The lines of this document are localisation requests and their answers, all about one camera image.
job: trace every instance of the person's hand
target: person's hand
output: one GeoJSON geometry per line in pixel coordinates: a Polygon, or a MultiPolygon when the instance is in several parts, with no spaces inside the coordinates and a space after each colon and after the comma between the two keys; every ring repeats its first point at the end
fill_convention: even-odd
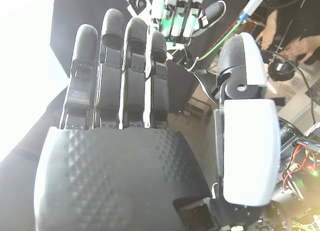
{"type": "Polygon", "coordinates": [[[304,63],[314,54],[316,49],[319,47],[320,36],[309,36],[292,45],[290,48],[284,51],[283,54],[288,58],[306,54],[300,61],[301,63],[304,63]]]}
{"type": "Polygon", "coordinates": [[[274,41],[274,37],[277,31],[277,22],[269,22],[265,26],[264,30],[256,37],[255,41],[258,42],[262,38],[261,49],[266,50],[270,47],[274,41]]]}

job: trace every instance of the black panel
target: black panel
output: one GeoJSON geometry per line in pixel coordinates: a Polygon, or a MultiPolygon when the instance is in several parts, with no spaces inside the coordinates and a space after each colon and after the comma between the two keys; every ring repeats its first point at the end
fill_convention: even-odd
{"type": "Polygon", "coordinates": [[[35,181],[39,231],[182,231],[174,200],[211,195],[181,132],[52,127],[35,181]]]}

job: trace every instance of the white connector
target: white connector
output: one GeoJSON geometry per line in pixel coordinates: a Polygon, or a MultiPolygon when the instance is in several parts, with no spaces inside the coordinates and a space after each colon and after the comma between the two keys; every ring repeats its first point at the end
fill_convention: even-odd
{"type": "Polygon", "coordinates": [[[248,16],[251,16],[258,6],[262,3],[263,0],[250,0],[247,5],[244,7],[243,12],[248,16]]]}

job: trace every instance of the floor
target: floor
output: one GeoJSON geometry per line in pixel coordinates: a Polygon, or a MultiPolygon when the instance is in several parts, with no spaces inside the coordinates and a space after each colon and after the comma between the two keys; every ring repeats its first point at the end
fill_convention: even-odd
{"type": "MultiPolygon", "coordinates": [[[[59,120],[57,110],[42,117],[33,129],[0,163],[0,230],[34,231],[33,194],[39,156],[49,126],[59,120]]],[[[211,187],[216,180],[214,119],[209,121],[184,113],[169,114],[172,130],[181,130],[211,187]]]]}

